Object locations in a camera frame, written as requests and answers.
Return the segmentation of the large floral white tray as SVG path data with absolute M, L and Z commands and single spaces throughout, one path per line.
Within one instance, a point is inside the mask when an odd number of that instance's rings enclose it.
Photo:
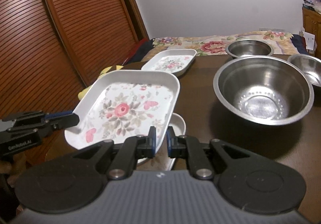
M 103 140 L 123 143 L 156 128 L 156 149 L 165 137 L 180 93 L 178 78 L 161 71 L 116 70 L 99 78 L 80 100 L 76 126 L 65 130 L 66 142 L 81 150 Z

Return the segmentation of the large steel bowl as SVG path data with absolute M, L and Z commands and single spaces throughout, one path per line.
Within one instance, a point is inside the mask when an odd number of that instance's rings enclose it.
M 312 84 L 303 72 L 272 56 L 227 62 L 216 72 L 213 89 L 230 112 L 266 126 L 293 124 L 307 115 L 314 103 Z

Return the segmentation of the right small steel bowl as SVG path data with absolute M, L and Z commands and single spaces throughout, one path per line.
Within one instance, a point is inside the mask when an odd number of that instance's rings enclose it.
M 311 55 L 296 54 L 291 55 L 288 62 L 300 69 L 315 88 L 320 88 L 320 59 Z

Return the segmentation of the far floral white tray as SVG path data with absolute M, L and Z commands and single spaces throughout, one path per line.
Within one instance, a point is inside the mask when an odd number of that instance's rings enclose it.
M 183 75 L 196 57 L 194 49 L 172 49 L 165 50 L 146 62 L 142 71 L 163 71 L 177 77 Z

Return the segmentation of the wooden sideboard cabinet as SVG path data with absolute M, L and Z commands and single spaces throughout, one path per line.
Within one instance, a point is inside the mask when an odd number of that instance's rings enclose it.
M 303 28 L 306 32 L 315 35 L 315 42 L 317 48 L 314 56 L 320 59 L 320 18 L 321 15 L 316 11 L 310 10 L 308 8 L 302 7 L 303 11 Z

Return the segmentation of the far steel bowl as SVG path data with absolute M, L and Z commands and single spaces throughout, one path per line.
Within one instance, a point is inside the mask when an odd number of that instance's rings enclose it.
M 232 58 L 248 56 L 272 56 L 274 49 L 267 43 L 254 40 L 242 39 L 226 46 L 226 53 Z

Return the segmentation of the brown louvered wardrobe door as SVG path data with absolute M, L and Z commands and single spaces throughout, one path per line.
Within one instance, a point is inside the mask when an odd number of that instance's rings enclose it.
M 1 0 L 1 116 L 73 108 L 147 40 L 135 0 Z

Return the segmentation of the small floral white tray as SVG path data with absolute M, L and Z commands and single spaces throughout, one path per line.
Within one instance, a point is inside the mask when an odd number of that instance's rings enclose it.
M 173 128 L 174 133 L 177 136 L 184 135 L 186 133 L 186 123 L 184 119 L 173 113 L 170 119 L 169 126 Z M 167 139 L 164 138 L 163 143 L 152 159 L 147 159 L 145 162 L 137 166 L 137 170 L 140 171 L 170 171 L 175 164 L 175 158 L 168 157 L 167 151 Z

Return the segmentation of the floral bed cover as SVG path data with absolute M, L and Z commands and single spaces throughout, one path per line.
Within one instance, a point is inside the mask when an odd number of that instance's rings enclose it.
M 225 55 L 230 43 L 242 39 L 253 39 L 269 44 L 276 55 L 307 54 L 305 39 L 298 34 L 280 31 L 253 31 L 232 35 L 210 35 L 205 37 L 163 37 L 152 40 L 153 48 L 143 61 L 169 49 L 194 49 L 197 56 Z

